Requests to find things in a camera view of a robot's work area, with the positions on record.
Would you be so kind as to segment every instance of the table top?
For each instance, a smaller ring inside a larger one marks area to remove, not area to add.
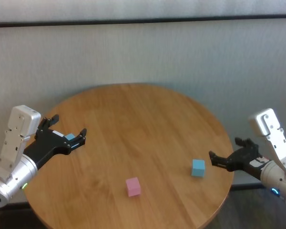
[[[25,188],[42,222],[53,229],[196,229],[225,200],[233,173],[213,167],[208,152],[232,146],[220,122],[182,94],[148,84],[116,84],[71,97],[47,117],[52,128],[78,134],[86,145],[56,155]],[[205,161],[204,178],[191,176]],[[141,195],[128,197],[138,177]]]

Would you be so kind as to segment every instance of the black stripe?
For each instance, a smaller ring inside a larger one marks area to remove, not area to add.
[[[37,22],[0,22],[3,27],[28,27],[28,26],[57,26],[57,25],[101,25],[101,24],[138,24],[160,22],[186,22],[186,21],[224,21],[224,20],[248,20],[248,19],[283,19],[286,14],[276,15],[244,15],[244,16],[215,16],[193,18],[153,18],[130,20],[94,20],[94,21],[37,21]]]
[[[265,188],[262,183],[232,185],[230,191]]]

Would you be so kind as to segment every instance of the robotic hand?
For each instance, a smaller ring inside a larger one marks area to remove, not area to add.
[[[286,202],[286,139],[284,130],[272,109],[266,109],[249,118],[255,133],[263,136],[270,147],[269,160],[258,152],[258,145],[250,139],[235,139],[241,146],[228,158],[217,156],[210,151],[209,156],[213,166],[225,168],[227,171],[243,170],[269,188],[276,196]]]
[[[52,119],[43,118],[41,122],[40,119],[41,115],[27,106],[12,109],[0,154],[0,208],[20,189],[25,188],[54,155],[68,155],[85,144],[86,129],[69,140],[63,134],[49,129],[58,122],[58,115]],[[25,147],[34,133],[35,141]]]

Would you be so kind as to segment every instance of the pink cube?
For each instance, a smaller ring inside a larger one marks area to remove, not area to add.
[[[141,194],[141,187],[137,177],[126,180],[128,197],[133,197]]]

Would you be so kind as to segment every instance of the floor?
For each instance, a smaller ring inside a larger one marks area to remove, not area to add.
[[[286,229],[286,205],[266,189],[230,191],[205,229]],[[31,209],[0,210],[0,229],[45,229]]]

